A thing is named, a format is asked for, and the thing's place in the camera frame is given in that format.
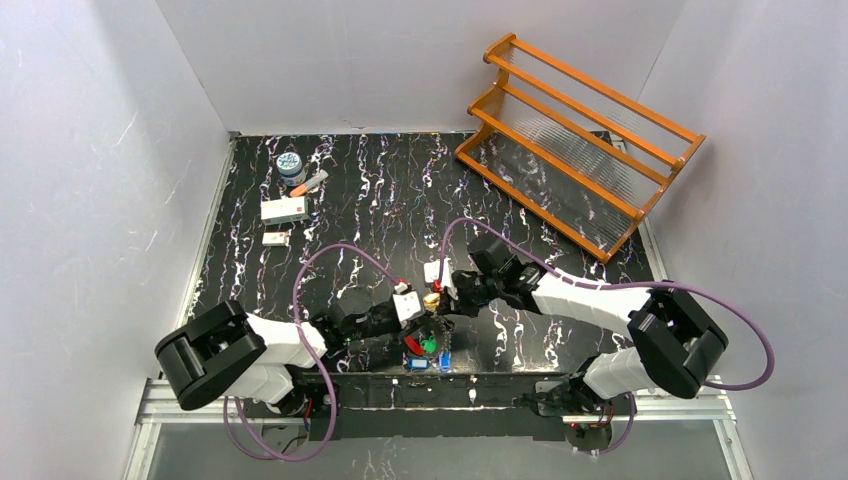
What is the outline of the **keyring with coloured key tags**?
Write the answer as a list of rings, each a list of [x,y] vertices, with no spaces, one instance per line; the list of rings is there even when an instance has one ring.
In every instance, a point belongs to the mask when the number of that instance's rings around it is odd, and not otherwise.
[[[405,369],[423,372],[451,370],[451,341],[455,325],[446,313],[450,306],[446,294],[429,293],[423,298],[424,313],[410,320],[400,334],[406,347]]]

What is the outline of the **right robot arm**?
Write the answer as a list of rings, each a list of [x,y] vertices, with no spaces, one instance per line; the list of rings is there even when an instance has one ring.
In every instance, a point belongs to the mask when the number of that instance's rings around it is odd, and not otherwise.
[[[500,299],[515,310],[569,317],[617,333],[631,347],[598,354],[570,376],[564,395],[599,403],[627,392],[659,388],[695,397],[728,339],[692,296],[668,283],[627,288],[591,282],[537,261],[523,262],[504,241],[481,234],[469,245],[475,266],[437,267],[434,287],[442,314],[475,316]]]

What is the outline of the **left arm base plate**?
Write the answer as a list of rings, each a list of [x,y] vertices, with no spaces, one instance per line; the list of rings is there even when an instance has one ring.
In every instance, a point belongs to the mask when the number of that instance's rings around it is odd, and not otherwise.
[[[322,378],[296,380],[293,389],[281,400],[263,402],[247,399],[242,408],[248,418],[299,418],[310,419],[327,415],[330,394]]]

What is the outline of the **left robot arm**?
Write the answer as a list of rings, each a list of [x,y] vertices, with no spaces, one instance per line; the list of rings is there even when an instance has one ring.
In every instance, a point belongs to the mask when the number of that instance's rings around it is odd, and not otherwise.
[[[301,324],[264,319],[227,300],[166,335],[154,355],[186,411],[228,396],[296,412],[315,392],[305,372],[325,356],[381,337],[418,357],[436,354],[435,320],[414,291],[376,303],[351,290]]]

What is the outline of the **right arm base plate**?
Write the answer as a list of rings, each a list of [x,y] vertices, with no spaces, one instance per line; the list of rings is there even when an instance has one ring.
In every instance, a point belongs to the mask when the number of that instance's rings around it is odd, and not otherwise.
[[[583,383],[568,379],[538,381],[514,405],[529,407],[541,417],[583,416],[588,423],[608,423],[616,415],[631,413],[626,394],[603,399]]]

